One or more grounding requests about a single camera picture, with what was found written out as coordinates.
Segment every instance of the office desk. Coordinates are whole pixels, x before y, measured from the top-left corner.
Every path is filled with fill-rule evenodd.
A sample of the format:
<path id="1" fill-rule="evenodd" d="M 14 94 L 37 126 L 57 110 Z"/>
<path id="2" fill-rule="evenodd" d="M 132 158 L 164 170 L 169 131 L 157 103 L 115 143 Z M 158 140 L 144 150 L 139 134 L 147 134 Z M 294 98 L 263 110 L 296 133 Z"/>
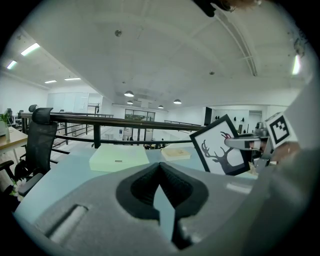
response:
<path id="1" fill-rule="evenodd" d="M 10 140 L 7 141 L 6 136 L 0 137 L 0 154 L 13 150 L 16 163 L 19 163 L 15 149 L 27 144 L 28 135 L 18 131 L 13 127 L 9 127 Z"/>
<path id="2" fill-rule="evenodd" d="M 188 160 L 174 161 L 175 164 L 204 172 L 203 165 L 196 150 L 192 147 L 184 148 L 191 153 Z M 52 204 L 66 196 L 69 192 L 86 181 L 108 175 L 109 172 L 92 171 L 89 159 L 94 154 L 94 148 L 82 148 L 71 152 L 51 169 L 27 194 L 15 211 L 15 216 L 24 218 L 29 223 L 36 219 Z M 160 149 L 146 150 L 150 163 L 165 162 Z M 249 173 L 243 177 L 256 179 Z M 154 197 L 154 207 L 160 211 L 160 226 L 168 238 L 171 237 L 175 211 L 161 188 L 158 188 Z"/>

